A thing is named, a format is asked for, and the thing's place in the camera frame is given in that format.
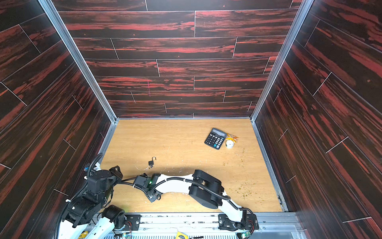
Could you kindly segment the dark padlock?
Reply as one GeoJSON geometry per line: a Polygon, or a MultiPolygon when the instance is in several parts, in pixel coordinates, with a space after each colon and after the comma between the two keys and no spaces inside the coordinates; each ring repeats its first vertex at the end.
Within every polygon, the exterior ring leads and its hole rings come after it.
{"type": "Polygon", "coordinates": [[[148,166],[149,168],[153,168],[154,167],[154,162],[156,161],[156,156],[153,156],[152,159],[148,162],[148,166]]]}

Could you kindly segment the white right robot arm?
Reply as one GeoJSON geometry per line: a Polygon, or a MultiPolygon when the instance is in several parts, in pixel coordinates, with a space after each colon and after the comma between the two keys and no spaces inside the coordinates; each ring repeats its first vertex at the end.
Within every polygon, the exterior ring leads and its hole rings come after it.
{"type": "Polygon", "coordinates": [[[249,208],[233,202],[222,182],[202,170],[185,176],[142,174],[135,178],[132,186],[144,192],[150,202],[160,200],[166,193],[184,193],[206,208],[218,209],[227,217],[219,223],[221,230],[249,230],[253,233],[259,229],[256,215],[249,208]]]}

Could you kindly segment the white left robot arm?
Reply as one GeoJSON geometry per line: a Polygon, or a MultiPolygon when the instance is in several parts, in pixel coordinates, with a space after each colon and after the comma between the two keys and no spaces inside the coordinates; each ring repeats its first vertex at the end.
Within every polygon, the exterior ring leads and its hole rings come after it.
{"type": "Polygon", "coordinates": [[[85,231],[93,217],[102,209],[101,218],[86,236],[87,239],[102,239],[113,230],[126,227],[125,211],[108,205],[113,187],[122,181],[119,166],[109,170],[88,172],[86,186],[73,199],[67,201],[56,223],[55,239],[77,239],[85,231]]]}

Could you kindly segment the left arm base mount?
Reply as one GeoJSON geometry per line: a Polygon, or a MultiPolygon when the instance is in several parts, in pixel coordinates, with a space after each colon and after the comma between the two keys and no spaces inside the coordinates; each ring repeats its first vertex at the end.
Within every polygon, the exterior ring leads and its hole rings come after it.
{"type": "Polygon", "coordinates": [[[115,205],[110,205],[102,213],[101,217],[108,218],[113,222],[115,231],[138,231],[140,227],[141,215],[126,214],[125,211],[115,205]]]}

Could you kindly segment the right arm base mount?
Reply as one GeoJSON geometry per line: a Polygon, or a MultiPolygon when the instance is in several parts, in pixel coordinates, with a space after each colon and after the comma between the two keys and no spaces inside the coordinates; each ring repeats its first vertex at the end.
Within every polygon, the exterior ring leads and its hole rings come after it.
{"type": "Polygon", "coordinates": [[[239,221],[233,221],[225,214],[218,215],[219,229],[226,231],[248,230],[253,233],[259,230],[259,224],[256,215],[248,208],[239,209],[239,221]]]}

